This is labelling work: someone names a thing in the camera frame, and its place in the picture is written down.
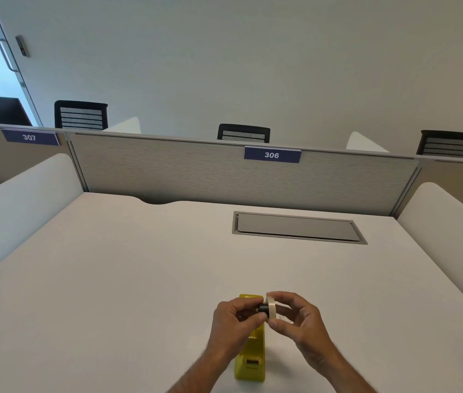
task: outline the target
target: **white tabletop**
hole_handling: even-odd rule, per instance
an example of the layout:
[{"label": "white tabletop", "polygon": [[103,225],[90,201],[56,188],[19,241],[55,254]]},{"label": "white tabletop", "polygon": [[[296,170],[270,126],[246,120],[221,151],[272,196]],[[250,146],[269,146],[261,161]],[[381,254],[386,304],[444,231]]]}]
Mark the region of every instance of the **white tabletop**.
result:
[{"label": "white tabletop", "polygon": [[[352,219],[368,245],[232,234],[233,211]],[[0,263],[0,392],[161,392],[240,293],[295,291],[380,392],[463,392],[463,295],[392,218],[84,193]],[[333,391],[267,328],[264,383]]]}]

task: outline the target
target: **hand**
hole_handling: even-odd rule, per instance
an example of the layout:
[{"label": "hand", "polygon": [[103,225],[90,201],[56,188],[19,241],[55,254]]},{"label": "hand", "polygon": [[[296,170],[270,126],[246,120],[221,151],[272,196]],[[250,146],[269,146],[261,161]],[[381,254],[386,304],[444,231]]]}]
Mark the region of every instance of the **hand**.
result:
[{"label": "hand", "polygon": [[330,339],[319,309],[293,292],[274,291],[266,296],[288,305],[289,308],[278,304],[277,313],[293,321],[290,324],[284,320],[269,319],[270,328],[292,339],[307,363],[327,377],[327,368],[342,355]]},{"label": "hand", "polygon": [[262,301],[262,297],[237,297],[219,303],[213,312],[212,331],[203,356],[220,362],[226,368],[240,353],[251,332],[266,320],[265,313],[256,313],[254,310]]}]

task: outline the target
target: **person's left hand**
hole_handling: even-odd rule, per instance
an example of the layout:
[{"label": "person's left hand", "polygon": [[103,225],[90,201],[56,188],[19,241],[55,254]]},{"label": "person's left hand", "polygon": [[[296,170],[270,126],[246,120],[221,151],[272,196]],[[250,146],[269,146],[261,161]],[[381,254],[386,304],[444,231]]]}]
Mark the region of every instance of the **person's left hand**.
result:
[{"label": "person's left hand", "polygon": [[[226,368],[240,353],[251,332],[266,321],[265,313],[255,313],[254,310],[262,301],[262,297],[236,297],[229,302],[219,303],[213,312],[212,331],[204,355]],[[239,321],[245,318],[248,310],[253,314]]]}]

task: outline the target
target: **desk label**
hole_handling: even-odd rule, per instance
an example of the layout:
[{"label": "desk label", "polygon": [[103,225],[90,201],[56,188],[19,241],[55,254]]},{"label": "desk label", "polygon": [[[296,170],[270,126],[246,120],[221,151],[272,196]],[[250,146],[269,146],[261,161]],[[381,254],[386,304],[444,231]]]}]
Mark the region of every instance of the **desk label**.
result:
[{"label": "desk label", "polygon": [[55,132],[19,131],[14,129],[1,129],[8,142],[20,144],[59,146],[59,139]]},{"label": "desk label", "polygon": [[244,148],[244,159],[298,163],[300,161],[300,153],[300,150],[268,149],[246,146]]}]

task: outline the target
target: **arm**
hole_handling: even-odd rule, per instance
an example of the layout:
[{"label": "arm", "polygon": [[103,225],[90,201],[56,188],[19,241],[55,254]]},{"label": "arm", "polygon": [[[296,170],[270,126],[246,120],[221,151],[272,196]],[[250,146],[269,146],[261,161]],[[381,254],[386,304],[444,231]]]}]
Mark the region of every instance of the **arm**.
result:
[{"label": "arm", "polygon": [[261,302],[261,297],[237,297],[219,303],[213,312],[206,350],[168,393],[209,393],[230,361],[240,353],[251,332],[266,320],[266,314],[255,313],[239,321],[245,318],[243,315],[248,309]]},{"label": "arm", "polygon": [[324,376],[337,393],[376,393],[333,344],[316,306],[293,292],[274,291],[266,296],[288,305],[277,305],[277,313],[293,321],[290,324],[269,319],[270,328],[292,339],[306,362]]}]

